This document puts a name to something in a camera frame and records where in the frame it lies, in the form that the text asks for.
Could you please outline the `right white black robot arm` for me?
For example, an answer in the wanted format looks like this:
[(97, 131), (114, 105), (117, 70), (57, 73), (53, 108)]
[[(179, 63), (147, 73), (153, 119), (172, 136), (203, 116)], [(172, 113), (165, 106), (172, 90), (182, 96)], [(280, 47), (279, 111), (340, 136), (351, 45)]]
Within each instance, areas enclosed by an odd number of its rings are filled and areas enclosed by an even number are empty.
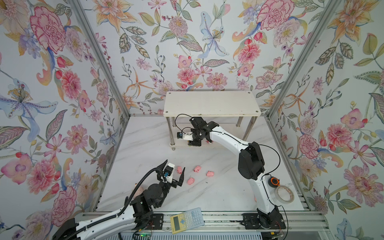
[(280, 223), (282, 215), (279, 207), (273, 202), (271, 192), (280, 186), (280, 180), (265, 173), (265, 159), (261, 147), (256, 142), (246, 142), (227, 132), (219, 124), (207, 123), (201, 117), (190, 119), (192, 127), (189, 132), (180, 132), (178, 139), (188, 142), (188, 145), (200, 147), (204, 140), (218, 143), (238, 157), (238, 171), (241, 176), (250, 181), (251, 188), (257, 200), (259, 225), (271, 229)]

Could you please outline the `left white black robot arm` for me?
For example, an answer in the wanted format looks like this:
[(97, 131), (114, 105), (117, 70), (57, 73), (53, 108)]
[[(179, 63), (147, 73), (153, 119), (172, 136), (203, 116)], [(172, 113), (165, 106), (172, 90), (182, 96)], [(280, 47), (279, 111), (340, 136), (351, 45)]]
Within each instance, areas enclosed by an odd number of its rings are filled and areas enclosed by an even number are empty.
[[(137, 183), (131, 195), (126, 197), (124, 205), (116, 211), (100, 217), (77, 222), (74, 218), (65, 223), (53, 235), (53, 240), (104, 240), (117, 235), (128, 228), (135, 231), (144, 229), (154, 213), (160, 208), (171, 188), (181, 187), (184, 182), (185, 169), (180, 178), (173, 178), (175, 165), (163, 162), (149, 170)], [(157, 174), (157, 183), (150, 185), (140, 195), (135, 196), (142, 183), (152, 174)]]

